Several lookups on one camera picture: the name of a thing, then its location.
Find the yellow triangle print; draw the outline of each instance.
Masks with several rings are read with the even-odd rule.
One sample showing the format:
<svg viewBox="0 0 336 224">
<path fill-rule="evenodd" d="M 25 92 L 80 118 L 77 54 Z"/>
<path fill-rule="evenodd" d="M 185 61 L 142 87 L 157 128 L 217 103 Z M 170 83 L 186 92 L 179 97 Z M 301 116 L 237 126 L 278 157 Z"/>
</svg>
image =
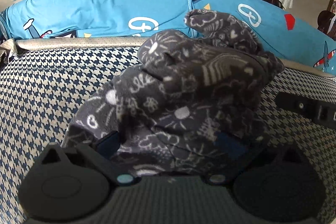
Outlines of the yellow triangle print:
<svg viewBox="0 0 336 224">
<path fill-rule="evenodd" d="M 210 3 L 208 3 L 206 6 L 204 6 L 204 9 L 206 9 L 206 10 L 211 10 L 211 8 L 210 8 Z"/>
</svg>

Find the beige leather trim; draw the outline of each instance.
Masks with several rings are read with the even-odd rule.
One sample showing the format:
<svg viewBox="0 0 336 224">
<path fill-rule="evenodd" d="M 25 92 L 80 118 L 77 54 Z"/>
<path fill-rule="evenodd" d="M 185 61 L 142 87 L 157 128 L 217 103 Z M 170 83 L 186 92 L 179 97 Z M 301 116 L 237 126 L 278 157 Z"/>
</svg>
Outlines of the beige leather trim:
<svg viewBox="0 0 336 224">
<path fill-rule="evenodd" d="M 331 75 L 329 73 L 320 71 L 318 69 L 314 69 L 313 67 L 302 65 L 300 63 L 296 63 L 294 61 L 285 60 L 285 59 L 281 59 L 281 61 L 285 65 L 286 68 L 295 69 L 295 70 L 299 70 L 299 71 L 304 71 L 304 72 L 312 73 L 312 74 L 322 76 L 322 77 L 335 77 L 335 75 Z"/>
<path fill-rule="evenodd" d="M 64 47 L 140 47 L 148 37 L 95 37 L 95 38 L 55 38 L 55 39 L 27 39 L 16 40 L 15 43 L 18 47 L 26 50 L 46 50 L 52 48 Z M 334 75 L 325 73 L 323 71 L 314 69 L 306 65 L 281 59 L 286 68 L 296 69 L 312 73 L 322 77 L 335 77 Z"/>
<path fill-rule="evenodd" d="M 95 38 L 52 38 L 16 40 L 18 47 L 25 50 L 46 50 L 52 48 L 90 48 L 90 47 L 139 47 L 148 37 L 95 37 Z"/>
</svg>

